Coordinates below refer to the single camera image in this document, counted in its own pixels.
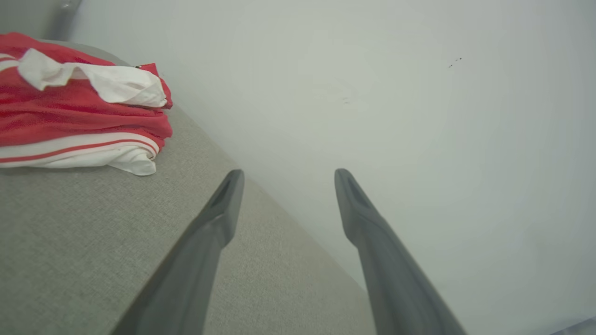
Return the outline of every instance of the folded clothing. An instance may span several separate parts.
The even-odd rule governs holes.
[[[0,147],[0,168],[79,168],[109,165],[138,176],[156,171],[159,146],[129,132],[73,135],[33,144]]]
[[[27,60],[37,65],[24,66]],[[117,77],[117,85],[106,73]],[[159,105],[172,106],[154,64],[119,67],[18,33],[0,35],[0,168],[111,165],[137,175],[155,172],[151,160],[172,128],[161,109],[126,104],[155,105],[143,83],[163,94]],[[125,100],[110,103],[106,94]]]

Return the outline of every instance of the gray fabric surface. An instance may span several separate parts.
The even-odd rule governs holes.
[[[552,335],[594,335],[596,334],[596,320],[594,318],[580,322]]]
[[[108,334],[236,168],[184,112],[168,115],[174,136],[152,176],[0,170],[0,334]],[[365,292],[247,178],[204,333],[373,334],[374,324]]]

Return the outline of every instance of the white stripe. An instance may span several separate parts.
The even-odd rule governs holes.
[[[138,148],[141,148],[141,149],[144,149],[145,151],[147,151],[147,153],[149,155],[153,154],[153,152],[149,148],[147,148],[146,145],[142,145],[141,143],[122,142],[122,143],[117,143],[117,144],[103,145],[101,147],[68,151],[65,153],[61,153],[58,155],[49,156],[49,157],[45,157],[45,158],[41,158],[41,159],[0,163],[0,168],[17,168],[20,166],[40,166],[40,165],[44,165],[47,163],[59,161],[61,159],[66,159],[69,157],[76,157],[76,156],[81,156],[81,155],[86,155],[86,154],[100,153],[100,152],[117,150],[119,148],[130,148],[130,147],[138,147]]]
[[[0,72],[10,69],[11,67],[17,67],[19,64],[18,60],[5,60],[0,61]]]
[[[56,139],[51,139],[49,141],[31,143],[31,144],[23,144],[23,145],[11,145],[7,147],[0,147],[0,158],[13,158],[13,157],[27,157],[27,156],[36,156],[40,154],[51,153],[53,151],[78,147],[80,145],[89,145],[89,144],[98,144],[98,143],[105,143],[105,142],[112,142],[112,141],[119,141],[122,139],[136,139],[138,141],[143,141],[150,146],[143,145],[138,142],[129,142],[128,145],[138,145],[139,147],[146,147],[147,150],[151,152],[153,157],[159,153],[159,146],[150,139],[149,137],[145,137],[138,134],[133,134],[130,132],[113,132],[107,134],[83,134],[83,135],[73,135],[67,137],[61,137]],[[123,143],[117,143],[115,146],[122,146],[125,145]],[[86,150],[97,150],[98,148],[86,149]]]
[[[18,73],[36,89],[65,86],[70,79],[85,79],[107,103],[163,107],[167,103],[162,82],[149,71],[130,66],[58,63],[31,48],[19,60]]]

